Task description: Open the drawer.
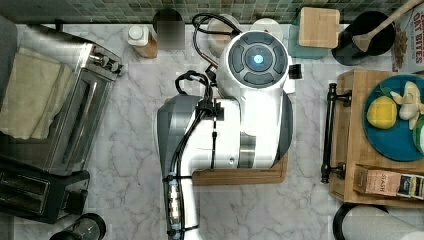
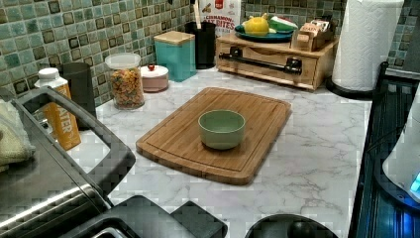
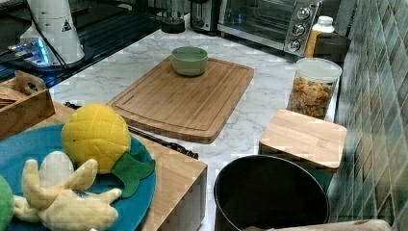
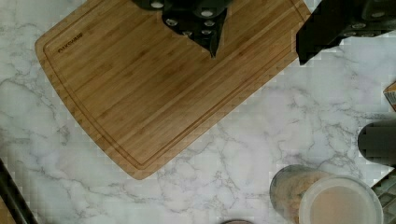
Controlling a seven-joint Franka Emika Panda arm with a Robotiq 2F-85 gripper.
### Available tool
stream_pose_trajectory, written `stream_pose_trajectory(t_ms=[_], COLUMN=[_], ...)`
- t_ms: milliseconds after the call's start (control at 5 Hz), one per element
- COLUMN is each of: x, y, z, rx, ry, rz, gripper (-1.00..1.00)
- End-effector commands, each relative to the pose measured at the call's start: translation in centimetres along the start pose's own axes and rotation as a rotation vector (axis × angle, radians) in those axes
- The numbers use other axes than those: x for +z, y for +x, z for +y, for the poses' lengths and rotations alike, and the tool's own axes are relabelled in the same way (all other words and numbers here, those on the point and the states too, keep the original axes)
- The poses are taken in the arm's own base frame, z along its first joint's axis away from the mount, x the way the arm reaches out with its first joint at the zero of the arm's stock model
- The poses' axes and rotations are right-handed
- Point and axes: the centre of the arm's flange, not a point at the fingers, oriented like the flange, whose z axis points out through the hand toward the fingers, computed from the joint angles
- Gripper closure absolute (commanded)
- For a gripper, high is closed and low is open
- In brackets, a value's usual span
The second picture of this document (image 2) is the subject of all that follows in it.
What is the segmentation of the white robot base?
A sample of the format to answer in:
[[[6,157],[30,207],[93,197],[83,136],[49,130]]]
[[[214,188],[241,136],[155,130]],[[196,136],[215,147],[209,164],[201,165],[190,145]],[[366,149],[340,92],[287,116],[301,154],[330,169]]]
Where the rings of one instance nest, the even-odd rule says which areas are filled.
[[[419,85],[386,80],[378,90],[375,179],[396,202],[419,211]]]

